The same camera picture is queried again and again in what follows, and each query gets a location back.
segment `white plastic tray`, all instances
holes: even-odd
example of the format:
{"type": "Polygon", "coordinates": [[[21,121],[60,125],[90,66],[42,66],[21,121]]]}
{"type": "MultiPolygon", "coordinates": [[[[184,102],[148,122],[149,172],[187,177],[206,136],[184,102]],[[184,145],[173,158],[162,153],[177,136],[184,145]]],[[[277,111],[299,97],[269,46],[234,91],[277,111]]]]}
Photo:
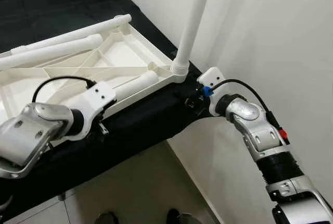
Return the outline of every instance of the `white plastic tray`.
{"type": "MultiPolygon", "coordinates": [[[[0,124],[18,115],[31,101],[38,85],[52,77],[82,76],[97,82],[107,81],[115,88],[147,70],[156,72],[158,83],[117,102],[107,110],[105,117],[177,81],[177,77],[170,71],[171,60],[128,23],[103,32],[103,39],[103,43],[92,51],[63,56],[47,63],[34,64],[34,67],[0,71],[0,124]]],[[[59,80],[45,86],[37,101],[68,105],[85,89],[82,81],[59,80]]]]}

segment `floor tile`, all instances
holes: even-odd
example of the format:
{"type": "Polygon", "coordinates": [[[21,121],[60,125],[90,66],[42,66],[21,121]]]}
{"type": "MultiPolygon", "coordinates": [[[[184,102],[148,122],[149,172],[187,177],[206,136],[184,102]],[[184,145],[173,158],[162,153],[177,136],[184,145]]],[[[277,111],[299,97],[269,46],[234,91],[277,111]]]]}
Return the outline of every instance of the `floor tile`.
{"type": "Polygon", "coordinates": [[[92,224],[102,211],[114,211],[120,224],[164,224],[170,208],[213,224],[206,205],[165,143],[113,167],[75,189],[66,199],[71,224],[92,224]]]}
{"type": "Polygon", "coordinates": [[[35,207],[29,209],[28,211],[25,211],[24,213],[14,217],[13,219],[8,220],[7,222],[5,222],[5,224],[19,223],[57,203],[59,203],[58,197],[53,197],[53,198],[49,199],[48,201],[45,201],[42,204],[39,204],[38,206],[35,206],[35,207]]]}
{"type": "Polygon", "coordinates": [[[75,192],[82,190],[83,188],[85,188],[86,186],[89,186],[89,185],[93,184],[94,182],[95,182],[94,179],[93,180],[89,180],[89,181],[83,182],[82,184],[78,185],[75,188],[67,190],[66,191],[66,198],[72,196],[73,194],[75,194],[75,192]]]}
{"type": "Polygon", "coordinates": [[[69,224],[64,202],[59,202],[20,224],[69,224]]]}

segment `black tablecloth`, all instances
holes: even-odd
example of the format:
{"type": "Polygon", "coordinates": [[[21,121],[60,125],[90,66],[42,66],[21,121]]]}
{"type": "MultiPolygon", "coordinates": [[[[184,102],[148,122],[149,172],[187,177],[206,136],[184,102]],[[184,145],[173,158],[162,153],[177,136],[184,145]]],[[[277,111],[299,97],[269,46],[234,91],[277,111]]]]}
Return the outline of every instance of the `black tablecloth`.
{"type": "MultiPolygon", "coordinates": [[[[132,15],[131,25],[168,57],[173,59],[177,50],[131,0],[0,0],[0,8],[0,52],[127,13],[132,15]]],[[[14,191],[2,221],[174,136],[198,119],[184,106],[184,99],[195,93],[199,75],[191,65],[184,83],[170,84],[104,120],[111,136],[103,142],[93,131],[81,141],[67,141],[46,152],[27,177],[0,180],[2,196],[14,191]]]]}

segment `black cable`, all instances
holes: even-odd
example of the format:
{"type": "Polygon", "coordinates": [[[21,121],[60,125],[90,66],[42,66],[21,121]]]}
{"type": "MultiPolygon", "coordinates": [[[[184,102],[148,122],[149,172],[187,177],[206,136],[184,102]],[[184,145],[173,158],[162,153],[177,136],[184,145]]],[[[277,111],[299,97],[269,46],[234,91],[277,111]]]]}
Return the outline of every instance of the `black cable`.
{"type": "Polygon", "coordinates": [[[77,79],[77,80],[85,81],[87,83],[87,88],[88,89],[91,88],[92,86],[94,86],[96,84],[96,82],[94,82],[92,80],[89,80],[87,78],[84,78],[84,77],[76,77],[76,76],[53,77],[53,78],[50,78],[50,79],[44,81],[41,85],[38,86],[38,88],[35,90],[35,93],[32,96],[31,102],[33,102],[33,103],[36,102],[37,95],[38,95],[39,91],[42,89],[42,87],[44,85],[46,85],[49,82],[52,82],[52,81],[55,81],[55,80],[60,80],[60,79],[77,79]]]}
{"type": "Polygon", "coordinates": [[[217,85],[213,86],[210,91],[214,91],[216,90],[218,87],[226,84],[226,83],[230,83],[230,82],[235,82],[235,83],[238,83],[238,84],[241,84],[243,85],[244,87],[246,87],[249,91],[251,91],[255,97],[258,99],[258,101],[261,103],[262,107],[265,109],[266,112],[270,111],[268,109],[268,107],[266,106],[266,104],[264,103],[264,101],[261,99],[260,95],[248,84],[240,81],[240,80],[237,80],[237,79],[227,79],[227,80],[224,80],[222,82],[219,82],[217,85]]]}

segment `white pole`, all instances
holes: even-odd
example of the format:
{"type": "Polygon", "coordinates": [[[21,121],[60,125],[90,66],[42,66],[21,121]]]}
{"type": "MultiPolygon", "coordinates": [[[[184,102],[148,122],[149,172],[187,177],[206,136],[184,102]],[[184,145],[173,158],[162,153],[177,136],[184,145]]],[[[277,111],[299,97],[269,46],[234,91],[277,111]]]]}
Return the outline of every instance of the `white pole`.
{"type": "Polygon", "coordinates": [[[34,49],[11,56],[0,58],[0,70],[16,67],[35,61],[49,60],[58,56],[68,55],[89,49],[95,49],[102,44],[103,38],[100,34],[89,35],[83,39],[60,43],[44,48],[34,49]]]}
{"type": "Polygon", "coordinates": [[[113,88],[116,92],[117,102],[120,102],[121,100],[124,100],[125,98],[134,95],[135,93],[144,90],[157,82],[158,75],[154,71],[149,70],[138,78],[113,88]]]}
{"type": "Polygon", "coordinates": [[[206,1],[207,0],[193,0],[192,8],[184,26],[177,56],[171,64],[171,71],[177,76],[184,77],[184,79],[188,73],[189,58],[206,1]]]}
{"type": "Polygon", "coordinates": [[[130,14],[115,16],[114,18],[112,18],[110,20],[99,22],[99,23],[96,23],[96,24],[93,24],[93,25],[90,25],[90,26],[87,26],[87,27],[84,27],[84,28],[81,28],[78,30],[74,30],[74,31],[71,31],[71,32],[68,32],[68,33],[65,33],[62,35],[55,36],[53,38],[49,38],[49,39],[45,39],[45,40],[42,40],[39,42],[32,43],[29,45],[12,48],[10,51],[11,51],[12,55],[15,55],[15,54],[23,53],[26,51],[32,51],[32,50],[38,49],[38,48],[52,46],[52,45],[59,44],[59,43],[74,41],[77,39],[85,38],[92,34],[97,34],[97,33],[101,33],[104,31],[108,31],[119,25],[128,23],[131,20],[132,20],[132,17],[130,14]]]}

